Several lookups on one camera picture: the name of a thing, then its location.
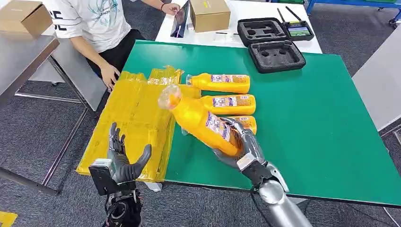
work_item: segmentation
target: person's hand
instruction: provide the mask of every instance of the person's hand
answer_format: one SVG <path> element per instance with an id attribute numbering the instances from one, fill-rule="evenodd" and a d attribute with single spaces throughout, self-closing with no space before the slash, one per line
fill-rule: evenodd
<path id="1" fill-rule="evenodd" d="M 117 123 L 114 122 L 110 127 L 107 158 L 113 160 L 116 183 L 130 182 L 137 179 L 152 155 L 152 146 L 148 144 L 144 147 L 143 153 L 137 162 L 130 164 L 125 153 L 124 139 L 124 134 L 120 138 L 120 128 L 117 128 Z"/>
<path id="2" fill-rule="evenodd" d="M 266 162 L 262 149 L 259 146 L 254 133 L 250 129 L 244 129 L 240 122 L 232 118 L 220 117 L 220 119 L 238 132 L 243 146 L 243 151 L 238 157 L 230 157 L 221 152 L 219 149 L 212 149 L 214 154 L 221 162 L 238 169 L 237 161 L 247 153 L 251 153 L 261 164 Z"/>
<path id="3" fill-rule="evenodd" d="M 166 14 L 170 14 L 170 15 L 175 15 L 178 13 L 178 11 L 180 11 L 180 5 L 175 4 L 175 3 L 168 3 L 168 4 L 164 4 L 161 8 L 161 10 L 166 13 Z"/>
<path id="4" fill-rule="evenodd" d="M 120 72 L 113 65 L 106 64 L 105 66 L 100 67 L 100 73 L 102 74 L 103 83 L 106 85 L 107 91 L 110 93 L 114 88 L 113 83 L 117 82 L 115 74 L 120 76 Z"/>

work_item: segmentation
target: yellow object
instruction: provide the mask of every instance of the yellow object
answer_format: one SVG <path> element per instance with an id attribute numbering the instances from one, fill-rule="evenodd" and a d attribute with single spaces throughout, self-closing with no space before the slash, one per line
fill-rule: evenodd
<path id="1" fill-rule="evenodd" d="M 213 114 L 251 115 L 256 110 L 253 95 L 204 96 L 200 100 Z"/>
<path id="2" fill-rule="evenodd" d="M 17 214 L 0 211 L 0 227 L 11 227 L 17 217 Z"/>
<path id="3" fill-rule="evenodd" d="M 142 73 L 123 71 L 99 117 L 93 135 L 76 171 L 90 175 L 88 167 L 97 158 L 107 158 L 108 134 L 113 122 L 125 134 L 125 148 L 130 163 L 138 160 L 146 144 L 152 145 L 152 156 L 138 180 L 158 182 L 164 180 L 171 149 L 175 119 L 168 110 L 157 105 L 160 92 L 169 83 L 180 81 L 182 70 L 167 66 L 153 69 L 149 79 Z M 180 86 L 183 94 L 200 98 L 201 91 Z"/>
<path id="4" fill-rule="evenodd" d="M 246 128 L 250 129 L 255 135 L 257 131 L 256 120 L 252 116 L 230 116 L 229 118 L 233 118 L 241 123 L 241 125 Z"/>
<path id="5" fill-rule="evenodd" d="M 238 156 L 242 144 L 238 133 L 207 110 L 200 99 L 183 96 L 177 85 L 167 86 L 160 94 L 159 106 L 169 109 L 177 123 L 211 148 Z"/>
<path id="6" fill-rule="evenodd" d="M 251 85 L 248 75 L 216 75 L 208 73 L 201 73 L 198 76 L 188 75 L 186 83 L 200 90 L 224 91 L 239 94 L 248 93 Z"/>

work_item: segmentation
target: yellow plastic bag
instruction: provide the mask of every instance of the yellow plastic bag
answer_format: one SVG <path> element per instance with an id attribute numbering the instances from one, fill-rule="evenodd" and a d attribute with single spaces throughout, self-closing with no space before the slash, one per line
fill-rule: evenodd
<path id="1" fill-rule="evenodd" d="M 0 226 L 11 227 L 17 217 L 17 214 L 0 211 Z"/>
<path id="2" fill-rule="evenodd" d="M 76 171 L 89 175 L 89 165 L 97 158 L 107 157 L 109 128 L 113 122 L 117 122 L 121 133 L 126 135 L 125 148 L 131 163 L 138 160 L 146 144 L 152 145 L 152 156 L 138 180 L 164 180 L 175 120 L 169 111 L 158 107 L 157 99 L 166 85 L 178 83 L 182 74 L 182 70 L 166 66 L 163 70 L 153 69 L 146 81 L 141 73 L 123 71 Z M 183 93 L 201 96 L 200 90 L 189 86 L 183 88 Z"/>

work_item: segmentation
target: cardboard box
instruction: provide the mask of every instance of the cardboard box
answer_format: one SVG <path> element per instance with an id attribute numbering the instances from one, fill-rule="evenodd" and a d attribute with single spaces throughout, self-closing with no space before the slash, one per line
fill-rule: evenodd
<path id="1" fill-rule="evenodd" d="M 52 18 L 39 1 L 12 0 L 0 9 L 0 30 L 41 35 L 50 25 Z"/>
<path id="2" fill-rule="evenodd" d="M 225 30 L 230 9 L 224 0 L 191 0 L 191 20 L 195 32 Z"/>

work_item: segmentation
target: orange juice bottle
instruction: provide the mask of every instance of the orange juice bottle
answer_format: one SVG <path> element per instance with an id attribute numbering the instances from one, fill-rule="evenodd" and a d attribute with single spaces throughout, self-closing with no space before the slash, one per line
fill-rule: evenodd
<path id="1" fill-rule="evenodd" d="M 200 100 L 213 114 L 251 115 L 256 109 L 253 95 L 204 96 Z"/>
<path id="2" fill-rule="evenodd" d="M 160 94 L 159 106 L 169 109 L 177 123 L 211 148 L 237 157 L 242 143 L 237 131 L 212 114 L 199 99 L 182 96 L 177 85 L 168 85 Z"/>
<path id="3" fill-rule="evenodd" d="M 251 86 L 251 80 L 248 75 L 201 73 L 198 76 L 188 75 L 186 84 L 200 90 L 246 94 Z"/>
<path id="4" fill-rule="evenodd" d="M 230 116 L 229 118 L 232 118 L 238 122 L 241 123 L 241 125 L 245 129 L 250 129 L 255 135 L 258 127 L 256 126 L 256 120 L 252 116 Z"/>

